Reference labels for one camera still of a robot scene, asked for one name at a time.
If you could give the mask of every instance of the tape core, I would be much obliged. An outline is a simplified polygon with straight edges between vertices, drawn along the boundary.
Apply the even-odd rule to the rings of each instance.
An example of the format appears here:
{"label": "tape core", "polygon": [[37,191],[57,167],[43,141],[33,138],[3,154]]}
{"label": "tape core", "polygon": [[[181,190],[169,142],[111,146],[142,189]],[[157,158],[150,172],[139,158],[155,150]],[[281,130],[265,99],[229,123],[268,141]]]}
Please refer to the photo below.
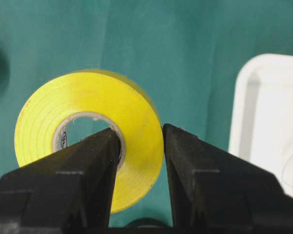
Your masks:
{"label": "tape core", "polygon": [[68,146],[67,143],[67,132],[66,132],[66,127],[67,125],[74,121],[77,118],[80,117],[91,117],[93,118],[94,121],[97,120],[103,120],[104,122],[108,123],[110,128],[115,131],[116,135],[118,136],[120,142],[121,142],[121,152],[120,152],[120,159],[119,159],[119,163],[117,166],[117,170],[119,170],[122,167],[122,164],[124,162],[125,159],[125,155],[126,155],[126,142],[125,142],[125,138],[123,136],[122,131],[119,129],[119,127],[116,125],[116,123],[114,121],[112,121],[110,118],[101,115],[99,113],[95,113],[95,112],[79,112],[79,113],[75,113],[73,115],[68,116],[67,118],[65,118],[57,127],[57,129],[55,130],[54,134],[53,134],[53,138],[52,138],[52,152],[57,152],[63,148],[66,148]]}

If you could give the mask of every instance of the yellow tape roll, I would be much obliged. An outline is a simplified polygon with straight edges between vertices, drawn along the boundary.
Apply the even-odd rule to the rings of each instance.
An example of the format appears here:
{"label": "yellow tape roll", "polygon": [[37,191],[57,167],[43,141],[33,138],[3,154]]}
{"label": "yellow tape roll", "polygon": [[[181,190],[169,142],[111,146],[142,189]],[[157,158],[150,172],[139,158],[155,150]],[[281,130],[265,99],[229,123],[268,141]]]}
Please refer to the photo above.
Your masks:
{"label": "yellow tape roll", "polygon": [[156,181],[164,154],[155,108],[131,80],[118,74],[78,71],[39,88],[26,102],[15,128],[15,152],[24,166],[53,153],[59,129],[72,118],[99,114],[120,130],[121,167],[116,174],[111,212],[141,199]]}

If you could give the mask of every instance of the green surface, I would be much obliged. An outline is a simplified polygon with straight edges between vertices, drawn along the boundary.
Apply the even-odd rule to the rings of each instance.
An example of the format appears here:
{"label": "green surface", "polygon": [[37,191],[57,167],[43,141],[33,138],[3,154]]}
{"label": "green surface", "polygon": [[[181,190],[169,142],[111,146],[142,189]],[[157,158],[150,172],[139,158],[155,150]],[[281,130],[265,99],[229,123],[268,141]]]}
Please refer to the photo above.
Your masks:
{"label": "green surface", "polygon": [[[17,168],[14,128],[25,101],[85,68],[126,75],[162,123],[226,150],[237,73],[263,53],[293,55],[293,0],[0,0],[0,176]],[[140,217],[171,224],[165,165],[110,225]]]}

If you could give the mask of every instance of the white plastic container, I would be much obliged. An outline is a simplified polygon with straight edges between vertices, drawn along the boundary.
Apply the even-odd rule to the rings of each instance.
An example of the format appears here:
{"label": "white plastic container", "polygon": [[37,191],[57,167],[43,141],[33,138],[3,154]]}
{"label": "white plastic container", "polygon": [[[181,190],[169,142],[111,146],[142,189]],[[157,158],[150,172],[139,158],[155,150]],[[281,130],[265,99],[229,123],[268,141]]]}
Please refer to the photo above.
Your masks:
{"label": "white plastic container", "polygon": [[259,55],[243,66],[229,152],[274,173],[293,196],[293,56]]}

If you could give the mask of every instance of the teal fabric background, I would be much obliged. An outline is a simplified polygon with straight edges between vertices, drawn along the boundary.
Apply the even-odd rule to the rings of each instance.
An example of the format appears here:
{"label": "teal fabric background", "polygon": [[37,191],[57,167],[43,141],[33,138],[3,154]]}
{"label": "teal fabric background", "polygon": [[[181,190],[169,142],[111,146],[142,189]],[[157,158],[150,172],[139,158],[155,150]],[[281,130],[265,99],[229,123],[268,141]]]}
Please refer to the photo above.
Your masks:
{"label": "teal fabric background", "polygon": [[[293,0],[0,0],[0,176],[18,167],[14,128],[30,95],[87,68],[126,75],[162,123],[226,150],[238,71],[263,53],[293,55]],[[171,225],[165,164],[110,225],[140,217]]]}

